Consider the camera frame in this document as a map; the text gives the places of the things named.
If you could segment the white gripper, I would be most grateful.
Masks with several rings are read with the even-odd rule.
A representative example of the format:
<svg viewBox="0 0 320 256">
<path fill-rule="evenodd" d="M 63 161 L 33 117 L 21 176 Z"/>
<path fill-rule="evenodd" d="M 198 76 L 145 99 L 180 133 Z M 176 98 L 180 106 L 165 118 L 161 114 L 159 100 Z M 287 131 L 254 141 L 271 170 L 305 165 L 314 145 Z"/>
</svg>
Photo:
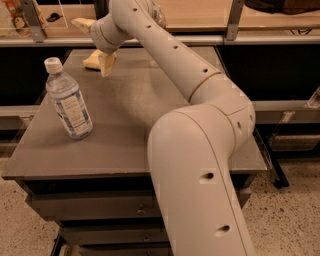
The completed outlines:
<svg viewBox="0 0 320 256">
<path fill-rule="evenodd" d="M 116 61 L 116 53 L 125 41 L 133 36 L 125 30 L 127 18 L 124 15 L 109 13 L 105 17 L 95 21 L 87 18 L 75 18 L 71 23 L 80 31 L 89 34 L 97 49 L 101 75 L 108 76 Z"/>
</svg>

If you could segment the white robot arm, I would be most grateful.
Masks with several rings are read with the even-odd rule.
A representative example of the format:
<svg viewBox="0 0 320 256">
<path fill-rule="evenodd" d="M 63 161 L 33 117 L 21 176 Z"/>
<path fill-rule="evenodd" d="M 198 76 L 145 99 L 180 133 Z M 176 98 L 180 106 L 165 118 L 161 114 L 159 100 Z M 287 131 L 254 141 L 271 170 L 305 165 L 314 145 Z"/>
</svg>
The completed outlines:
<svg viewBox="0 0 320 256">
<path fill-rule="evenodd" d="M 110 0 L 105 17 L 72 23 L 108 54 L 137 39 L 189 103 L 156 121 L 147 146 L 173 255 L 256 256 L 229 173 L 230 157 L 252 136 L 253 103 L 163 28 L 154 0 Z"/>
</svg>

